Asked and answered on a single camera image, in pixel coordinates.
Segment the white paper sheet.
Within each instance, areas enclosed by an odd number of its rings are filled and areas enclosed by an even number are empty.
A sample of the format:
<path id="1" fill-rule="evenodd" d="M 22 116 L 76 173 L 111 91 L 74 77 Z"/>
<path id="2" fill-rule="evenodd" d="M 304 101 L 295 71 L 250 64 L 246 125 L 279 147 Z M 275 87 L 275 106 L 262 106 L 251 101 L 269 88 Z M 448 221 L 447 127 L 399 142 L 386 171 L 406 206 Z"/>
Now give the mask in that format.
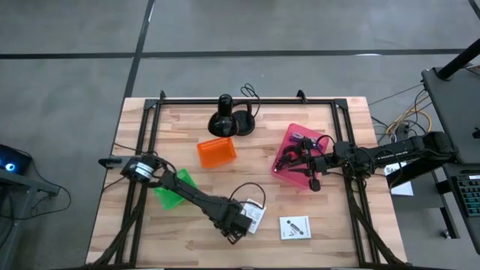
<path id="1" fill-rule="evenodd" d="M 398 163 L 393 163 L 389 164 L 384 168 L 384 173 L 385 175 L 389 175 L 391 173 L 394 173 L 395 171 L 400 169 L 400 166 L 406 165 L 406 162 L 401 162 L 400 164 Z M 414 195 L 413 193 L 413 188 L 411 185 L 411 182 L 405 182 L 397 187 L 393 187 L 390 189 L 391 195 L 397 195 L 397 196 L 410 196 L 412 197 Z"/>

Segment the pink plastic bin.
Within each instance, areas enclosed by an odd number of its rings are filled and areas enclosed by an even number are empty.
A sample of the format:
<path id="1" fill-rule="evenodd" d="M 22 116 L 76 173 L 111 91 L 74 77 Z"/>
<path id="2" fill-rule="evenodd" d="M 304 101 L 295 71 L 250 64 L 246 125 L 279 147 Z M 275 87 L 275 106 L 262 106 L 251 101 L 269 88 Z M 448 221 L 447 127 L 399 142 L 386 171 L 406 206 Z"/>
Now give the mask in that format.
<path id="1" fill-rule="evenodd" d="M 274 164 L 277 158 L 279 158 L 281 155 L 289 154 L 290 152 L 302 152 L 301 149 L 296 150 L 296 147 L 299 142 L 305 137 L 312 140 L 314 147 L 314 149 L 311 150 L 312 155 L 320 155 L 320 150 L 322 150 L 325 154 L 331 140 L 328 137 L 323 137 L 319 142 L 317 142 L 317 139 L 321 136 L 321 133 L 303 127 L 299 124 L 290 124 L 286 129 L 283 141 L 280 144 L 280 149 L 278 150 L 277 156 L 274 159 L 274 163 L 271 166 L 271 174 L 275 178 L 284 180 L 292 185 L 297 186 L 298 188 L 309 189 L 309 175 L 303 175 L 299 172 L 288 171 L 290 167 L 307 167 L 305 163 L 292 162 L 287 168 L 277 172 L 274 171 Z"/>

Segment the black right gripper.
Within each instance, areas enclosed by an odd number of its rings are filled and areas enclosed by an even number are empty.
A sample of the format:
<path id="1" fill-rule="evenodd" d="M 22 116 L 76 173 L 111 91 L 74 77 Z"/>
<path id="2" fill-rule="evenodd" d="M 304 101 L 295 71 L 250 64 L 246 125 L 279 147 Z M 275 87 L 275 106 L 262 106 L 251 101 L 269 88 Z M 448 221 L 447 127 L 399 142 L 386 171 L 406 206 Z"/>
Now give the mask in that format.
<path id="1" fill-rule="evenodd" d="M 309 187 L 312 191 L 320 191 L 320 180 L 316 173 L 324 173 L 327 170 L 326 156 L 322 150 L 319 151 L 320 156 L 313 156 L 311 150 L 314 149 L 314 144 L 311 139 L 304 138 L 300 141 L 301 152 L 291 151 L 289 153 L 291 162 L 302 162 L 307 167 L 290 167 L 289 172 L 301 173 L 305 176 L 310 176 Z"/>

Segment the black aluminium table frame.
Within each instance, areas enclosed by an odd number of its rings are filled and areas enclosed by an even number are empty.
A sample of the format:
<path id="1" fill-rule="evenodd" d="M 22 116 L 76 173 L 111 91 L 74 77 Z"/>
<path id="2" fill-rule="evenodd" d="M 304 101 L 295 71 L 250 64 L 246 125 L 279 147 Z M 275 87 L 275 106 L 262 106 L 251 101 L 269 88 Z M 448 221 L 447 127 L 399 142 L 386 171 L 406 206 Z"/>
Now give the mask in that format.
<path id="1" fill-rule="evenodd" d="M 130 261 L 139 239 L 136 264 L 149 268 L 355 267 L 358 264 L 344 180 L 337 172 L 322 179 L 318 192 L 300 190 L 275 178 L 271 166 L 292 123 L 332 137 L 353 136 L 363 147 L 376 138 L 364 97 L 265 98 L 256 109 L 256 128 L 233 138 L 236 159 L 214 169 L 200 165 L 197 144 L 210 140 L 207 124 L 217 109 L 214 98 L 133 97 L 123 103 L 114 153 L 130 156 L 136 147 L 155 151 L 178 169 L 186 169 L 207 194 L 264 203 L 255 234 L 230 244 L 193 204 L 165 211 L 148 195 L 140 231 L 131 231 L 122 262 Z M 312 238 L 281 240 L 280 217 L 308 216 Z"/>

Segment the white box with product picture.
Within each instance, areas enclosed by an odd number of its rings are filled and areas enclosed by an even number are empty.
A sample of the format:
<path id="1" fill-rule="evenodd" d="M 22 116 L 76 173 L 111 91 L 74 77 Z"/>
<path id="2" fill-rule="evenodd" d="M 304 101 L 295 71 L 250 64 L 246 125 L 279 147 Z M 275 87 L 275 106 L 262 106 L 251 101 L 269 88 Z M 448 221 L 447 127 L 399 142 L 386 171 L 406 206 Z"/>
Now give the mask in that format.
<path id="1" fill-rule="evenodd" d="M 308 216 L 280 217 L 280 239 L 311 239 L 311 226 Z"/>

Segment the orange plastic basket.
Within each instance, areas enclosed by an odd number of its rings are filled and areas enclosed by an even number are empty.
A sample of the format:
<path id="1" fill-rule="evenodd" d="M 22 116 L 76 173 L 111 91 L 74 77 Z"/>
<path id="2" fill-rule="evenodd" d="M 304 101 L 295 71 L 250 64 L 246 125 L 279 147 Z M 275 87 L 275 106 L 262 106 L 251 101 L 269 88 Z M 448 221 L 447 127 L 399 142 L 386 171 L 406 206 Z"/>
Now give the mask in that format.
<path id="1" fill-rule="evenodd" d="M 229 137 L 212 139 L 197 145 L 202 168 L 215 168 L 236 159 L 233 141 Z"/>

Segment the black stand pole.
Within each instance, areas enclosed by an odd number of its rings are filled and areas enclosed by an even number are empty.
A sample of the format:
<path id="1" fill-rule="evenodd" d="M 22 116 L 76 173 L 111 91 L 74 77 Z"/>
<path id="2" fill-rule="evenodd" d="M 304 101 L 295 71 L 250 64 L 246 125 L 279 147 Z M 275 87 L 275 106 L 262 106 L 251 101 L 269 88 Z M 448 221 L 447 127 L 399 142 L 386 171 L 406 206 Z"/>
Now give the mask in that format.
<path id="1" fill-rule="evenodd" d="M 453 74 L 467 65 L 471 60 L 480 54 L 480 38 L 468 46 L 463 52 L 457 55 L 446 66 L 436 72 L 441 80 L 448 80 Z"/>

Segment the green plastic basket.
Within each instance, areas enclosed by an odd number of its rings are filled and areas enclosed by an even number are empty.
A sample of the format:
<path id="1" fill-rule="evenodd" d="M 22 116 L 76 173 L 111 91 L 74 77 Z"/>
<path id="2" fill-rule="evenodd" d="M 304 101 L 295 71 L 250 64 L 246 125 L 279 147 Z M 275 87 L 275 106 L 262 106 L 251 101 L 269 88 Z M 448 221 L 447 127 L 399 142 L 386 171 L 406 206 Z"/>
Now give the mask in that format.
<path id="1" fill-rule="evenodd" d="M 197 187 L 196 182 L 191 178 L 190 174 L 186 169 L 179 170 L 177 172 L 177 177 L 183 182 L 186 182 L 195 188 Z M 163 210 L 174 209 L 185 201 L 185 198 L 183 198 L 182 196 L 163 187 L 156 187 L 154 189 L 154 195 L 159 200 L 159 203 L 161 204 Z"/>

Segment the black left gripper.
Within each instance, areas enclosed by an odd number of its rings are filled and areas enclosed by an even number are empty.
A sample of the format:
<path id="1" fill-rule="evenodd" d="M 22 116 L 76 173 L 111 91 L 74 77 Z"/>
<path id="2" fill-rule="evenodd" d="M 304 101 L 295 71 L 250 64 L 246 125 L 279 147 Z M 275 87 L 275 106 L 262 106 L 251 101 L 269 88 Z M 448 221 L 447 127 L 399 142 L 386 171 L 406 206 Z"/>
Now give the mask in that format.
<path id="1" fill-rule="evenodd" d="M 240 204 L 221 205 L 211 214 L 214 227 L 220 230 L 231 245 L 235 245 L 247 235 L 252 219 L 242 213 Z"/>

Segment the black desk lamp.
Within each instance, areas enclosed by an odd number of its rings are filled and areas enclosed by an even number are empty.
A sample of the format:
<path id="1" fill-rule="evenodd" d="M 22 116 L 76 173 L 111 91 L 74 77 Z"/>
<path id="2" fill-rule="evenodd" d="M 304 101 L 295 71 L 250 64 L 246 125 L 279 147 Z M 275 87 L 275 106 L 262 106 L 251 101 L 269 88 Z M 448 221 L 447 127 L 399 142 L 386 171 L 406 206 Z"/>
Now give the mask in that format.
<path id="1" fill-rule="evenodd" d="M 250 101 L 235 102 L 229 94 L 218 98 L 217 112 L 208 122 L 208 131 L 216 137 L 247 136 L 255 128 Z"/>

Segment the black computer with blue light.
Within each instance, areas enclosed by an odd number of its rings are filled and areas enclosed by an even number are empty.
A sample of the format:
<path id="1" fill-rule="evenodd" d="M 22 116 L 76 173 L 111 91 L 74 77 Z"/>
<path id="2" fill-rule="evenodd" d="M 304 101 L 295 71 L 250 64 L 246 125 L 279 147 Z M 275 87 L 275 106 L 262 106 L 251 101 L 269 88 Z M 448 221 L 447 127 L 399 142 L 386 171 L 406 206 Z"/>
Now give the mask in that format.
<path id="1" fill-rule="evenodd" d="M 6 145 L 0 145 L 0 169 L 9 173 L 24 175 L 32 158 Z"/>

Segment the grey metal side table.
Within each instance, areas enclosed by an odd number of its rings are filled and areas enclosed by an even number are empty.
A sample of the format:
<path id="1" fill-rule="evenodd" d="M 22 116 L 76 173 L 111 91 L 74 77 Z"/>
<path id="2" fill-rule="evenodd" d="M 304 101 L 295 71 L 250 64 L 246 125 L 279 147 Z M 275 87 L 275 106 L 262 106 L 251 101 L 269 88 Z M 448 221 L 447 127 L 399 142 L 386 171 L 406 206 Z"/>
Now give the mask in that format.
<path id="1" fill-rule="evenodd" d="M 7 218 L 13 225 L 5 242 L 0 241 L 0 270 L 9 270 L 13 262 L 17 246 L 23 229 L 23 219 L 34 204 L 38 192 L 44 192 L 50 196 L 57 196 L 59 188 L 54 184 L 43 183 L 24 175 L 17 175 L 0 169 L 0 183 L 8 184 L 12 188 L 24 191 L 25 196 L 13 207 L 13 218 Z"/>

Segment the black keyboard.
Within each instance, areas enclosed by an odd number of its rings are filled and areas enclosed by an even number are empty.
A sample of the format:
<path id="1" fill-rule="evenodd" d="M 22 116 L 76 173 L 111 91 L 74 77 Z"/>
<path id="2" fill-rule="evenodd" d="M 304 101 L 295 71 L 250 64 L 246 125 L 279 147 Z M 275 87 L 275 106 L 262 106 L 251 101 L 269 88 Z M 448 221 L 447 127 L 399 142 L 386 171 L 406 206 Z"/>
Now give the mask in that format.
<path id="1" fill-rule="evenodd" d="M 480 217 L 480 175 L 460 175 L 456 185 L 466 215 Z"/>

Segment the dark grey side desk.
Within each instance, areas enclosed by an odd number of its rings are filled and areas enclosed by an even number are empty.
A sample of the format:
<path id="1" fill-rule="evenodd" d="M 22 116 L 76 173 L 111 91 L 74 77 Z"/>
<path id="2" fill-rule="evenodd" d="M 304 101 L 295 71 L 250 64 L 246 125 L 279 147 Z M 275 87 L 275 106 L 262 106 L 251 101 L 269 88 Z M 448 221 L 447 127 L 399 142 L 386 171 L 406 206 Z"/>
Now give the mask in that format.
<path id="1" fill-rule="evenodd" d="M 480 76 L 461 68 L 448 80 L 441 80 L 434 67 L 421 72 L 443 133 L 458 149 L 457 160 L 441 167 L 447 179 L 437 184 L 439 193 L 451 192 L 460 209 L 475 251 L 480 255 L 480 217 L 468 217 L 462 207 L 456 178 L 480 175 Z"/>

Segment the white box with barcode labels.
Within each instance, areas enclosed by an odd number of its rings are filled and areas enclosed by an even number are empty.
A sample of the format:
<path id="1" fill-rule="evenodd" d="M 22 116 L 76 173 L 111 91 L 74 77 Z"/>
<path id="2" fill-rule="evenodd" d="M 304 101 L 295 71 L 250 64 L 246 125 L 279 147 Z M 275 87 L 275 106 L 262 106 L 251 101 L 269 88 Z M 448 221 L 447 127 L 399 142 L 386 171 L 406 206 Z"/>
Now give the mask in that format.
<path id="1" fill-rule="evenodd" d="M 262 206 L 258 202 L 252 199 L 248 199 L 247 203 L 244 204 L 242 214 L 251 219 L 251 223 L 248 228 L 249 233 L 256 233 L 257 228 L 260 225 L 260 221 L 263 219 L 265 211 L 266 208 L 262 208 Z"/>

